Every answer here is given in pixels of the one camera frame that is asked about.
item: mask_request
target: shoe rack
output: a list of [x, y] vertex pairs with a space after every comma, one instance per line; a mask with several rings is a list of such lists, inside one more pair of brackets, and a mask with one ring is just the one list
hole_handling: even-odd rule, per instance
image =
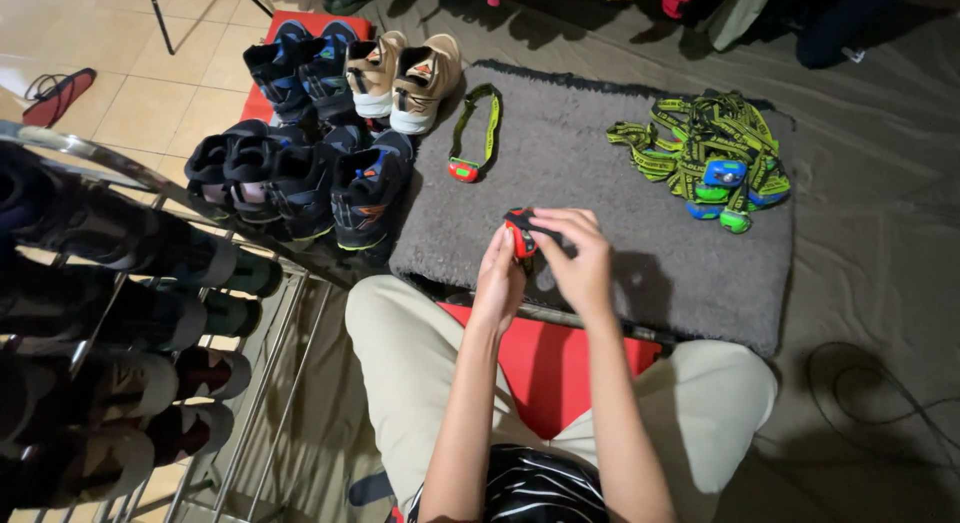
[[[143, 503], [147, 482], [150, 480], [148, 478], [141, 483], [133, 493], [125, 497], [102, 502], [98, 506], [96, 514], [93, 516], [93, 522], [107, 523], [107, 521], [110, 520], [112, 523], [129, 523], [129, 521], [142, 514], [166, 505], [167, 511], [163, 522], [173, 523], [174, 521], [178, 521], [179, 517], [184, 514], [186, 504], [197, 507], [199, 511], [209, 513], [213, 523], [218, 523], [221, 519], [240, 523], [269, 523], [279, 517], [284, 510], [285, 504], [289, 503], [293, 492], [291, 491], [285, 495], [281, 495], [281, 497], [286, 500], [281, 503], [274, 502], [275, 508], [270, 513], [255, 518], [258, 504], [267, 502], [260, 498], [261, 493], [264, 492], [264, 484], [267, 481], [278, 443], [281, 441], [280, 438], [284, 431], [284, 426], [290, 419], [295, 394], [300, 385], [301, 377], [305, 374], [306, 368], [304, 366], [310, 354], [310, 348], [319, 332], [320, 321], [323, 319], [323, 313], [330, 293], [334, 286], [344, 290], [350, 288], [353, 286], [353, 282], [359, 279], [360, 274], [352, 273], [349, 269], [344, 270], [338, 268], [336, 265], [325, 265], [323, 255], [310, 255], [303, 251], [293, 251], [272, 239], [270, 236], [258, 233], [255, 228], [247, 225], [237, 217], [229, 217], [227, 213], [218, 207], [210, 205], [202, 199], [189, 194], [186, 189], [171, 183], [157, 172], [153, 172], [136, 161], [132, 161], [110, 149], [103, 148], [87, 140], [76, 136], [63, 135], [48, 129], [29, 127], [3, 120], [0, 120], [0, 140], [12, 141], [24, 146], [54, 150], [81, 160], [93, 162], [99, 165], [99, 167], [102, 167], [102, 170], [64, 164], [50, 159], [44, 160], [45, 164], [60, 170], [80, 174], [85, 179], [101, 183], [102, 186], [126, 187], [137, 191], [152, 193], [156, 197], [152, 200], [150, 206], [155, 210], [162, 210], [167, 200], [194, 210], [199, 216], [174, 210], [168, 211], [190, 223], [204, 228], [204, 230], [208, 230], [214, 234], [221, 234], [224, 238], [238, 246], [242, 246], [263, 256], [271, 257], [273, 260], [279, 262], [286, 277], [285, 283], [280, 287], [281, 290], [279, 290], [275, 296], [258, 298], [258, 301], [261, 301], [263, 305], [263, 320], [261, 323], [265, 324], [268, 319], [272, 319], [270, 324], [267, 325], [268, 329], [262, 331], [257, 330], [250, 337], [241, 338], [237, 344], [236, 350], [243, 352], [247, 357], [250, 356], [245, 352], [245, 349], [249, 348], [262, 350], [263, 352], [258, 350], [256, 353], [258, 356], [262, 357], [265, 355], [266, 357], [265, 360], [262, 360], [262, 373], [254, 375], [250, 386], [246, 388], [246, 391], [241, 396], [236, 398], [236, 400], [242, 401], [236, 406], [231, 406], [234, 413], [237, 413], [238, 409], [241, 414], [243, 410], [246, 410], [246, 415], [243, 416], [242, 420], [240, 419], [241, 416], [237, 415], [232, 439], [226, 444], [227, 447], [225, 450], [222, 453], [195, 455], [191, 457], [189, 464], [184, 468], [183, 476], [179, 481], [178, 487], [173, 493], [166, 496]], [[53, 264], [57, 266], [64, 265], [67, 260], [68, 256], [64, 254], [56, 255]], [[106, 316], [107, 311], [110, 310], [109, 308], [113, 305], [121, 286], [126, 280], [126, 274], [117, 274], [114, 293], [110, 298], [107, 309], [103, 312], [103, 316]], [[276, 366], [280, 361], [281, 348], [287, 339], [291, 327], [291, 318], [294, 316], [295, 311], [299, 310], [303, 305], [304, 292], [310, 280], [319, 280], [321, 282], [319, 283], [321, 285], [319, 289], [322, 298], [318, 301], [319, 306], [316, 308], [316, 312], [311, 312], [311, 314], [316, 314], [316, 317], [313, 320], [309, 337], [306, 340], [306, 346], [302, 351], [303, 354], [294, 364], [296, 369], [294, 379], [292, 383], [283, 382], [284, 386], [290, 386], [289, 388], [284, 388], [289, 389], [289, 395], [286, 396], [280, 421], [270, 441], [266, 462], [262, 465], [262, 474], [259, 476], [258, 487], [256, 488], [257, 492], [252, 497], [253, 503], [246, 519], [239, 515], [227, 514], [224, 511], [227, 496], [237, 482], [241, 460], [244, 458], [251, 443], [251, 433], [254, 429], [253, 425], [258, 418], [261, 420], [266, 419], [264, 401], [267, 399], [268, 390], [278, 387], [273, 386], [272, 383], [276, 382], [276, 376], [274, 374], [277, 368]], [[148, 284], [156, 283], [158, 283], [158, 281], [154, 278], [154, 280], [150, 280]], [[216, 292], [217, 290], [211, 288], [201, 290], [201, 299], [211, 291]], [[275, 301], [275, 305], [270, 304], [270, 311], [268, 311], [268, 305], [264, 303], [263, 300]], [[92, 348], [99, 328], [100, 326], [98, 325], [89, 339], [77, 344], [71, 359], [71, 374], [76, 375], [76, 372], [83, 366], [84, 358]], [[213, 335], [203, 335], [198, 345], [209, 346], [212, 338]], [[3, 349], [0, 352], [15, 352], [19, 343], [19, 338], [12, 336], [6, 344], [3, 344]], [[30, 455], [30, 449], [30, 447], [24, 447], [20, 456], [25, 458]], [[216, 457], [226, 457], [219, 459], [220, 461], [229, 462], [226, 464], [227, 468], [225, 472], [210, 472], [213, 468], [212, 461]], [[216, 500], [213, 504], [202, 504], [194, 500], [193, 497], [197, 493], [208, 489], [210, 490], [210, 494], [216, 495]], [[76, 507], [76, 505], [73, 505], [66, 508], [63, 516], [59, 519], [60, 523], [68, 523], [71, 521]], [[0, 521], [6, 521], [10, 515], [10, 513], [0, 513]], [[42, 523], [46, 515], [47, 510], [40, 510], [34, 517], [33, 523]]]

